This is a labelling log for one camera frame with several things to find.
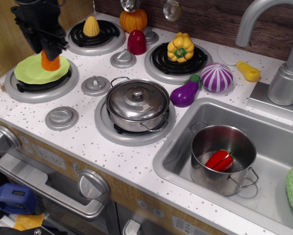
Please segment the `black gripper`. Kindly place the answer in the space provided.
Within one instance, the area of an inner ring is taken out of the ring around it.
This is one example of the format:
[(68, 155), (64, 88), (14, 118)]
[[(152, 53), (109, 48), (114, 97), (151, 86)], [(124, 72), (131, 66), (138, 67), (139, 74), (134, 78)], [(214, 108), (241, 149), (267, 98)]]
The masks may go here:
[(45, 52), (49, 61), (54, 61), (66, 50), (66, 33), (59, 23), (61, 7), (65, 2), (57, 0), (17, 0), (11, 12), (28, 44), (35, 53)]

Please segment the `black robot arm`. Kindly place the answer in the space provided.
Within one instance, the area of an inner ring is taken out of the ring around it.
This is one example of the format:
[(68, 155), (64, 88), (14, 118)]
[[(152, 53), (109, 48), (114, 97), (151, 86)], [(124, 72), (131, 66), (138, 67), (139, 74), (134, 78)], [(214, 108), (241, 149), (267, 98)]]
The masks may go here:
[(61, 5), (56, 0), (17, 0), (11, 7), (15, 22), (25, 39), (38, 54), (45, 52), (49, 61), (67, 49), (66, 32), (59, 24)]

